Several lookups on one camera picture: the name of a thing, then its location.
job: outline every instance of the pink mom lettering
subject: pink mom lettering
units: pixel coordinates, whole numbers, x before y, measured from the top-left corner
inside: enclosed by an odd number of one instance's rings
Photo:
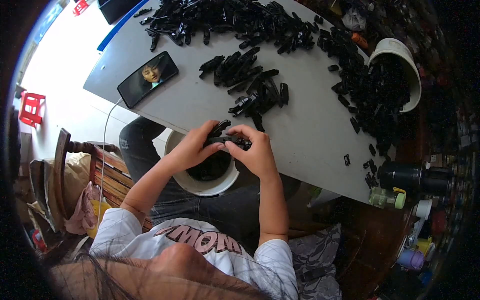
[[[187,225],[178,225],[162,228],[154,234],[154,237],[162,234],[165,234],[165,237],[174,242],[185,243],[194,247],[201,254],[207,254],[211,250],[216,253],[229,251],[242,254],[242,249],[237,241],[223,233],[203,232]]]

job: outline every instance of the white table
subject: white table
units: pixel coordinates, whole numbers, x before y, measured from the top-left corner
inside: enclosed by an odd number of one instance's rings
[[[303,21],[313,22],[315,13],[303,5],[293,0],[277,2],[288,13],[296,12]],[[158,1],[150,0],[144,7],[155,10]],[[138,24],[140,19],[129,19],[113,37],[88,76],[84,89],[116,103],[120,99],[117,91],[120,82],[158,53],[168,51],[178,66],[179,75],[132,111],[182,133],[210,119],[229,119],[232,125],[254,127],[252,119],[233,118],[228,114],[228,109],[235,106],[234,100],[244,94],[229,96],[227,88],[214,86],[213,75],[205,80],[198,77],[202,63],[216,55],[226,57],[239,50],[241,41],[233,33],[212,33],[207,46],[202,42],[201,32],[192,37],[189,46],[183,47],[162,36],[152,53],[151,38],[144,31],[148,26]],[[329,30],[331,26],[325,21],[320,28]],[[282,55],[277,54],[273,42],[259,46],[255,65],[262,65],[264,70],[278,69],[280,74],[274,77],[277,86],[285,82],[289,90],[288,106],[274,107],[263,115],[263,126],[270,136],[278,171],[367,203],[369,188],[364,180],[367,170],[362,165],[372,157],[368,146],[375,145],[375,140],[362,131],[355,133],[349,121],[352,115],[331,90],[340,77],[336,72],[330,73],[327,67],[337,64],[337,59],[328,58],[316,45],[310,51],[298,49]],[[248,49],[250,47],[240,51],[244,53]],[[351,161],[348,167],[343,159],[346,154]],[[373,160],[380,166],[384,159],[377,154]]]

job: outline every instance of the white bucket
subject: white bucket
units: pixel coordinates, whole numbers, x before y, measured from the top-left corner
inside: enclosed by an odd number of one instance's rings
[[[407,76],[410,101],[403,106],[403,109],[400,110],[400,112],[409,112],[417,106],[421,97],[420,75],[413,61],[412,53],[407,46],[399,40],[389,37],[384,38],[378,42],[375,51],[370,55],[367,65],[370,66],[370,63],[375,57],[385,53],[396,54],[403,58],[401,63]]]
[[[167,138],[165,143],[165,154],[170,153],[170,151],[175,148],[176,145],[185,137],[184,134],[180,132],[172,131]],[[228,166],[227,171],[222,177],[212,180],[212,181],[197,181],[188,175],[187,171],[181,171],[173,174],[175,181],[181,186],[184,190],[191,192],[192,194],[209,197],[218,195],[221,192],[226,191],[232,184],[237,180],[239,172],[235,167],[235,161],[233,157],[231,158],[230,165]]]

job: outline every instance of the plastic bag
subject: plastic bag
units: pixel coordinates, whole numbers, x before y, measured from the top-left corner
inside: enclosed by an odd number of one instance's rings
[[[350,8],[342,18],[343,25],[351,31],[362,31],[367,28],[367,19],[358,10]]]

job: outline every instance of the chair backrest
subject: chair backrest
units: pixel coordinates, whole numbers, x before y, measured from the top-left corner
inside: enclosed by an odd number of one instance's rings
[[[57,149],[55,151],[54,182],[55,196],[58,201],[59,210],[65,219],[70,219],[73,215],[71,209],[64,205],[65,190],[63,186],[63,177],[65,173],[65,158],[67,152],[77,153],[85,152],[91,155],[90,159],[90,181],[93,184],[101,186],[102,183],[102,163],[104,155],[102,151],[103,143],[97,142],[71,142],[71,135],[64,128],[60,130]],[[119,207],[130,188],[133,181],[127,170],[125,162],[111,152],[116,152],[118,148],[112,144],[105,144],[105,166],[103,173],[103,196],[112,207]],[[152,229],[150,218],[146,218],[143,226],[143,232]]]
[[[94,145],[94,153],[90,160],[90,180],[101,186],[102,163],[105,160],[103,171],[103,196],[112,207],[119,207],[125,199],[133,181],[127,170],[125,162],[118,156],[112,154],[116,150],[115,145],[105,146],[105,156],[101,145]],[[152,229],[152,222],[147,217],[144,222],[143,232]]]

